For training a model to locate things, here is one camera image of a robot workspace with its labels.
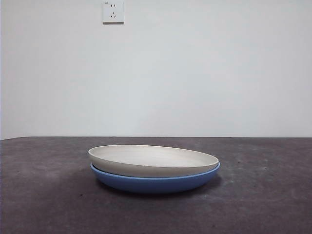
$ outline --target blue bowl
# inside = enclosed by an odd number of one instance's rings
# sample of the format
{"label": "blue bowl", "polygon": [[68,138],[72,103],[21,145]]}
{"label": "blue bowl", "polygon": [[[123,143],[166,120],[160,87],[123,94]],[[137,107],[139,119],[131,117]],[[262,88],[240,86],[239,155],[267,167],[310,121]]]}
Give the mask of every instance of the blue bowl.
{"label": "blue bowl", "polygon": [[143,178],[115,175],[100,171],[91,163],[91,169],[104,184],[115,189],[141,194],[176,193],[197,188],[207,183],[217,172],[217,167],[204,173],[169,178]]}

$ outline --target wall socket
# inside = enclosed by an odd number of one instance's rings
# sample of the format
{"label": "wall socket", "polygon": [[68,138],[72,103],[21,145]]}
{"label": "wall socket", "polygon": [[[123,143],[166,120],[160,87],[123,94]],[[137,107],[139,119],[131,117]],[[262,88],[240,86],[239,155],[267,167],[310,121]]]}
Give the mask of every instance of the wall socket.
{"label": "wall socket", "polygon": [[103,23],[124,23],[124,1],[103,1]]}

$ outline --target white wall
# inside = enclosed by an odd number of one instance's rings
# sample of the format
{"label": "white wall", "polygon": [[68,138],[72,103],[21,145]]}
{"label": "white wall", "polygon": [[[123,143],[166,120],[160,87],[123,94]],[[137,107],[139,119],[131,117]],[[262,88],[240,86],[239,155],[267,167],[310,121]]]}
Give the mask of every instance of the white wall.
{"label": "white wall", "polygon": [[312,137],[311,0],[1,4],[2,139]]}

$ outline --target speckled surface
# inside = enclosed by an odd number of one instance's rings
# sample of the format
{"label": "speckled surface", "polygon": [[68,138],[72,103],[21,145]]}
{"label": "speckled surface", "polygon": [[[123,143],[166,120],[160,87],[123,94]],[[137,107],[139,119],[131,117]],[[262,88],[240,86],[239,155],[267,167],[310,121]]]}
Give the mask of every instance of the speckled surface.
{"label": "speckled surface", "polygon": [[[98,182],[87,150],[171,146],[221,162],[208,184],[136,195]],[[1,141],[2,234],[312,233],[312,138],[24,137]]]}

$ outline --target white plate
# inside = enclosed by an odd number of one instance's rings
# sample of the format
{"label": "white plate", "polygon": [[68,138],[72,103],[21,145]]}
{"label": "white plate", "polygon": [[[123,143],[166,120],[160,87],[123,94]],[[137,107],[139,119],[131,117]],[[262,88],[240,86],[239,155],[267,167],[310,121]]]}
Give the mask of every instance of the white plate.
{"label": "white plate", "polygon": [[176,177],[206,172],[218,159],[205,153],[150,145],[107,145],[89,150],[93,165],[108,173],[134,177]]}

